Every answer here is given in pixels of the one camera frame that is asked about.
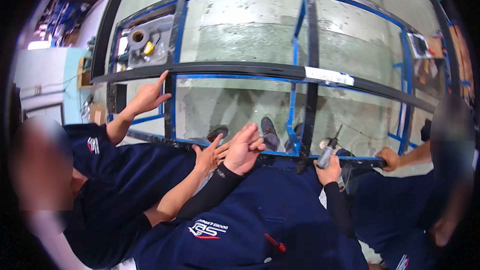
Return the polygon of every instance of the sticker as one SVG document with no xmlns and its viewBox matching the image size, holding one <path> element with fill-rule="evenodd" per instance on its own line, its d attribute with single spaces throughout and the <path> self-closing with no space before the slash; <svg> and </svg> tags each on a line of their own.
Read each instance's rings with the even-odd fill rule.
<svg viewBox="0 0 480 270">
<path fill-rule="evenodd" d="M 349 86 L 353 86 L 355 82 L 355 79 L 348 74 L 312 67 L 305 67 L 305 76 L 309 79 L 331 81 Z"/>
</svg>

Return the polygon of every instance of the gray tape roll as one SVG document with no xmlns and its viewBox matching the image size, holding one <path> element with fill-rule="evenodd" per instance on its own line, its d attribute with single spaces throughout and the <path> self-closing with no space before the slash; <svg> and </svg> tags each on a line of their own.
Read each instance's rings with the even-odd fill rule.
<svg viewBox="0 0 480 270">
<path fill-rule="evenodd" d="M 150 32 L 145 29 L 132 29 L 128 34 L 128 45 L 131 50 L 140 50 L 150 40 Z"/>
</svg>

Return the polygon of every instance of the black arm sleeve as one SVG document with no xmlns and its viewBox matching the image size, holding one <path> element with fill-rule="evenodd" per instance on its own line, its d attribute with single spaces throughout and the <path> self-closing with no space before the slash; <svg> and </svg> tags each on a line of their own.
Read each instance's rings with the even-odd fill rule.
<svg viewBox="0 0 480 270">
<path fill-rule="evenodd" d="M 355 239 L 355 230 L 353 229 L 353 222 L 347 208 L 342 193 L 340 193 L 339 184 L 336 182 L 328 183 L 323 186 L 325 195 L 327 197 L 327 211 L 335 222 L 337 228 L 344 233 L 348 238 Z"/>
<path fill-rule="evenodd" d="M 207 212 L 218 206 L 245 178 L 221 163 L 208 183 L 190 198 L 178 212 L 178 219 L 192 220 L 196 215 Z"/>
</svg>

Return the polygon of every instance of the shirt logo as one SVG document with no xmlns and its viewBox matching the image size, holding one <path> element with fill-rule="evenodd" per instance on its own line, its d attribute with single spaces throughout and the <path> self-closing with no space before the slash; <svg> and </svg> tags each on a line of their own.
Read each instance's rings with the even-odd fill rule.
<svg viewBox="0 0 480 270">
<path fill-rule="evenodd" d="M 395 270 L 405 270 L 409 265 L 409 258 L 406 254 L 402 256 Z"/>
<path fill-rule="evenodd" d="M 189 227 L 189 231 L 197 238 L 200 239 L 220 239 L 219 233 L 226 233 L 228 226 L 218 223 L 210 222 L 203 219 L 198 219 L 192 227 Z"/>
<path fill-rule="evenodd" d="M 87 146 L 91 153 L 100 153 L 99 139 L 97 139 L 96 137 L 89 137 L 87 141 Z"/>
</svg>

